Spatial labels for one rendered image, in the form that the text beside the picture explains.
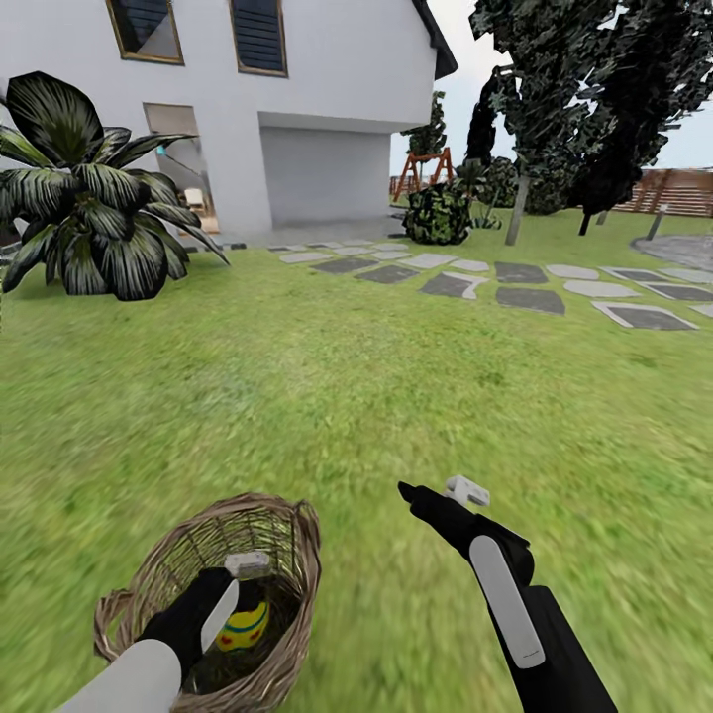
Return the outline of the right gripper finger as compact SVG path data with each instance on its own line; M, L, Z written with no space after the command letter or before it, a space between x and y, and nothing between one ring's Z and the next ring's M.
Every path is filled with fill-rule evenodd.
M410 484L407 484L406 482L399 482L399 492L401 492L401 496L407 501L412 503L413 500L415 499L415 496L417 495L417 490L419 490L419 486L416 488L413 488Z

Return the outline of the easter egg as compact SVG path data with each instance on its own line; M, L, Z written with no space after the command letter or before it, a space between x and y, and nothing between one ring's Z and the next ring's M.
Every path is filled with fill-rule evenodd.
M239 654L251 650L257 636L265 634L269 622L271 622L271 600L269 601L267 592L266 600L259 603L255 611L244 611L229 617L205 656L210 652Z

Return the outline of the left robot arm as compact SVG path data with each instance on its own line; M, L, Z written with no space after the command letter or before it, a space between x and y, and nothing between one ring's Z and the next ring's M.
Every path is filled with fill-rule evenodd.
M239 582L242 572L268 567L266 553L227 555L224 563L199 570L133 645L51 713L167 713L229 617L266 600L259 579Z

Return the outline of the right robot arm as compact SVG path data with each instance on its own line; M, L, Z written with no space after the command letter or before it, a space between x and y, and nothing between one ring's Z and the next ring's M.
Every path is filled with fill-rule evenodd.
M447 485L442 497L406 482L399 492L472 565L525 713L619 713L551 590L530 585L530 542L462 507L489 505L487 489L461 475Z

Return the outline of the wicker basket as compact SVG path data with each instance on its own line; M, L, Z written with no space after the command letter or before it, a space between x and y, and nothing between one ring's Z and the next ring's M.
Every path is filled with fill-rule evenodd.
M305 517L301 509L305 509L309 517ZM225 515L232 515L232 518L220 521L220 517ZM255 543L257 537L263 539L262 537L268 536L262 531L267 529L258 530L255 524L252 524L253 519L269 523L273 530L268 530L271 532L269 538L276 542L268 546ZM289 533L282 533L278 526L281 525L279 521L285 522L282 524L289 528ZM231 531L226 533L224 526L234 527L236 523L244 523L241 526L244 527L234 529L232 534ZM202 536L194 540L193 530L198 525L198 535ZM202 541L206 542L202 546L206 548L220 543L205 557L200 554L202 547L198 548L202 542L198 540L203 537L205 538ZM233 549L230 549L232 546L227 546L229 543L241 541L243 537L249 539L247 546L236 544L238 546ZM191 670L167 713L271 713L283 699L291 695L308 656L307 648L321 575L319 546L322 533L315 505L311 505L308 499L294 504L264 492L247 491L232 499L214 501L212 505L204 507L196 517L170 529L170 533L150 548L149 556L129 584L129 591L121 589L118 592L108 592L104 599L100 598L95 604L93 656L103 660L103 665L112 664L138 640L148 622L158 612L166 611L173 600L190 589L188 578L194 576L196 566L192 568L190 562L185 565L186 569L190 566L191 568L187 572L185 570L186 575L180 579L184 572L180 576L174 576L178 570L172 570L174 561L166 566L165 560L162 560L166 553L167 557L171 555L180 539L183 540L178 547L190 541L186 551L194 551L190 557L194 555L192 560L200 560L196 566L203 566L202 569L219 565L225 567L224 560L227 555L253 551L266 553L269 557L268 567L242 572L239 582L256 578L260 580L260 585L271 586L279 594L281 604L271 600L271 591L268 592L269 601L271 600L271 622L275 624L275 630L281 628L281 632L269 634L273 630L269 622L265 630L265 634L269 635L259 634L251 650L239 654L218 652L218 669L228 664L222 683L217 683L210 677L216 669L216 652L211 652L214 654L214 665L211 668L206 667L204 656ZM211 544L215 540L217 541ZM288 543L280 549L277 541L289 542L292 546ZM279 564L279 553L293 555L291 567L286 566L284 569L284 565ZM292 594L297 601L297 608L289 602L286 594L279 590L288 595ZM115 630L117 640L105 640L107 626L121 613L123 617ZM288 628L287 618L295 618L295 626L291 626L291 630ZM249 663L250 669L244 672L239 670L236 675L236 666L240 661L244 667Z

